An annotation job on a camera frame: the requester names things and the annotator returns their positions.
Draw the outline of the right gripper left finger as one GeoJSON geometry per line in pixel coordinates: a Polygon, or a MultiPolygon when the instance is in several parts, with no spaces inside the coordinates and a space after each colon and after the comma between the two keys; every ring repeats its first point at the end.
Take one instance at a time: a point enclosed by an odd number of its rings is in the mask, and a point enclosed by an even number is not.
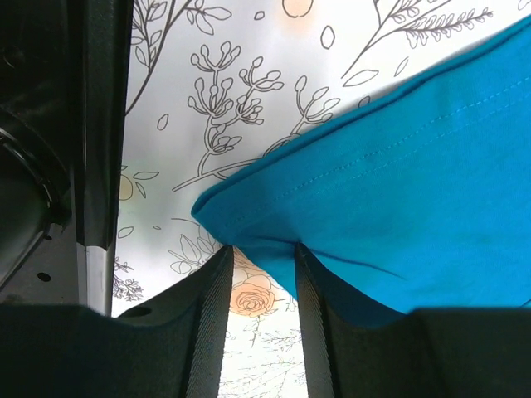
{"type": "Polygon", "coordinates": [[[1,307],[4,397],[214,397],[233,249],[117,318],[79,305],[1,307]]]}

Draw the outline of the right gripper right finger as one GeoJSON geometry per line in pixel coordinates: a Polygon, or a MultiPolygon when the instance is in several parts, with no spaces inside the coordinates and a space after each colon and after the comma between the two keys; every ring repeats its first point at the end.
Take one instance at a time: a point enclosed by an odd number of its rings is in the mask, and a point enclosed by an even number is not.
{"type": "Polygon", "coordinates": [[[526,308],[399,313],[295,248],[304,368],[311,397],[527,397],[526,308]]]}

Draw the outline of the blue t shirt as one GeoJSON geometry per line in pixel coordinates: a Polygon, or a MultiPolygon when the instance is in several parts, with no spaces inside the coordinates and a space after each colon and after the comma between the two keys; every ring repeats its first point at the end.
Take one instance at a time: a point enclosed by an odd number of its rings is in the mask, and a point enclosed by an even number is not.
{"type": "Polygon", "coordinates": [[[529,308],[530,20],[243,168],[192,216],[291,294],[305,245],[363,326],[529,308]]]}

